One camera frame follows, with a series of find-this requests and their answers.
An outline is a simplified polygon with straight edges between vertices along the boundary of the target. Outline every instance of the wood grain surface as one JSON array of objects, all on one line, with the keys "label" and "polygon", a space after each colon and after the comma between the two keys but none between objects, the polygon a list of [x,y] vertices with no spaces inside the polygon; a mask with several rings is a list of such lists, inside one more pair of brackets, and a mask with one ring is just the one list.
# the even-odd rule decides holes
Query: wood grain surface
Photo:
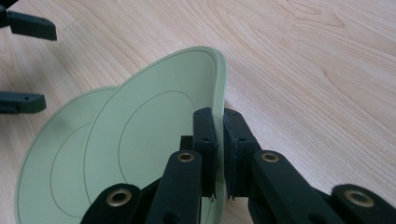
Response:
[{"label": "wood grain surface", "polygon": [[[21,162],[57,109],[200,45],[226,57],[226,106],[262,148],[317,189],[352,183],[396,206],[395,1],[21,0],[11,10],[53,21],[58,41],[0,30],[0,91],[48,104],[0,115],[0,223],[15,223]],[[223,222],[251,223],[247,201],[228,201]]]}]

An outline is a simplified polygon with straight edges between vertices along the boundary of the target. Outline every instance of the pale green plastic disc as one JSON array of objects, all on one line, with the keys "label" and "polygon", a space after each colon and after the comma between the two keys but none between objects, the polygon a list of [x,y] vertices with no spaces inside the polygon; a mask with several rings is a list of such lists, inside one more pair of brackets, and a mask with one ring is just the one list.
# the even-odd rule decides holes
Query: pale green plastic disc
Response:
[{"label": "pale green plastic disc", "polygon": [[79,223],[91,205],[84,153],[92,121],[115,87],[89,91],[58,110],[25,156],[16,188],[17,223]]},{"label": "pale green plastic disc", "polygon": [[120,86],[100,111],[87,141],[90,202],[118,183],[143,188],[163,175],[192,114],[211,107],[220,140],[217,199],[203,198],[202,223],[220,223],[224,206],[222,114],[226,65],[215,49],[196,47],[159,60]]}]

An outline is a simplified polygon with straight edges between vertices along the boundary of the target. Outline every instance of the black clamp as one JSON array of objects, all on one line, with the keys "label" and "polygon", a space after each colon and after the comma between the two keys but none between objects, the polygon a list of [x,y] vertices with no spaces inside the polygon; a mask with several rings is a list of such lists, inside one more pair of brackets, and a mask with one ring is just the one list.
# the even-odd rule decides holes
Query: black clamp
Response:
[{"label": "black clamp", "polygon": [[[342,185],[329,196],[309,186],[283,155],[261,150],[238,112],[226,109],[223,120],[227,193],[248,198],[254,223],[396,220],[396,209],[368,189]],[[214,195],[216,182],[218,144],[209,108],[194,113],[193,127],[193,136],[181,137],[181,150],[171,155],[161,179],[142,190],[125,184],[106,189],[81,223],[200,223],[201,199]],[[132,197],[126,189],[134,191]]]},{"label": "black clamp", "polygon": [[[9,26],[12,34],[56,40],[55,25],[44,18],[7,10],[18,0],[0,1],[0,28]],[[0,114],[37,113],[47,107],[42,94],[0,91]]]}]

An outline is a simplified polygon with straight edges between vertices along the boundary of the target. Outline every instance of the screw hole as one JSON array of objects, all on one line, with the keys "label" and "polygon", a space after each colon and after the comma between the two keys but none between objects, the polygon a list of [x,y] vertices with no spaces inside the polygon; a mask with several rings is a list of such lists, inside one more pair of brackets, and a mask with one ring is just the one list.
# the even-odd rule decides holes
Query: screw hole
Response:
[{"label": "screw hole", "polygon": [[181,153],[177,156],[180,161],[188,162],[194,160],[194,155],[190,153]]},{"label": "screw hole", "polygon": [[107,204],[112,207],[122,206],[132,198],[131,191],[128,189],[116,189],[107,196]]},{"label": "screw hole", "polygon": [[361,207],[373,207],[375,204],[372,198],[358,190],[346,190],[345,196],[350,202]]},{"label": "screw hole", "polygon": [[264,153],[262,154],[262,159],[269,162],[277,162],[279,161],[279,157],[273,153]]}]

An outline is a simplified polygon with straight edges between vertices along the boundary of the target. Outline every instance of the black plastic part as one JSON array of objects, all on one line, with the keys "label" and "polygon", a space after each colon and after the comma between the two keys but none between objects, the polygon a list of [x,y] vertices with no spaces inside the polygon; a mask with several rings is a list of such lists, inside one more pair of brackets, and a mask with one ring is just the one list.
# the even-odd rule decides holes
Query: black plastic part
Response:
[{"label": "black plastic part", "polygon": [[277,223],[344,223],[283,155],[256,152],[251,172]]},{"label": "black plastic part", "polygon": [[274,214],[271,212],[271,209],[266,202],[258,203],[254,199],[249,198],[247,201],[247,207],[253,223],[277,223]]},{"label": "black plastic part", "polygon": [[195,151],[181,150],[171,155],[146,223],[200,222],[201,166],[201,155]]},{"label": "black plastic part", "polygon": [[327,193],[324,193],[321,190],[315,189],[314,190],[317,191],[318,195],[323,199],[324,202],[329,203],[330,201],[330,195],[328,195]]},{"label": "black plastic part", "polygon": [[151,207],[152,201],[154,200],[157,188],[160,185],[161,179],[158,179],[141,189],[139,205],[133,213],[133,218],[131,223],[145,223],[145,220],[149,214],[149,209]]},{"label": "black plastic part", "polygon": [[14,3],[16,3],[16,2],[18,2],[18,0],[1,0],[0,5],[5,8],[9,8],[12,5],[14,5]]},{"label": "black plastic part", "polygon": [[396,222],[394,207],[370,190],[359,186],[336,186],[332,190],[330,205],[347,223]]},{"label": "black plastic part", "polygon": [[203,108],[193,114],[192,150],[202,156],[203,197],[216,197],[216,164],[218,138],[212,118],[212,110]]},{"label": "black plastic part", "polygon": [[7,9],[0,6],[0,28],[8,26]]},{"label": "black plastic part", "polygon": [[34,114],[46,107],[44,95],[0,91],[0,114]]},{"label": "black plastic part", "polygon": [[7,13],[7,18],[12,34],[56,40],[55,25],[51,21],[13,11]]},{"label": "black plastic part", "polygon": [[[111,197],[112,192],[122,190],[120,193]],[[113,201],[120,202],[125,199],[125,190],[131,193],[131,199],[119,206],[108,203],[108,198],[114,198]],[[102,191],[96,198],[91,207],[85,213],[81,224],[127,224],[132,223],[134,212],[138,206],[140,198],[140,189],[134,185],[118,184]]]},{"label": "black plastic part", "polygon": [[192,150],[192,136],[182,135],[180,137],[180,147],[179,150],[189,149]]},{"label": "black plastic part", "polygon": [[243,116],[224,110],[224,176],[228,197],[248,197],[252,186],[250,161],[261,150]]}]

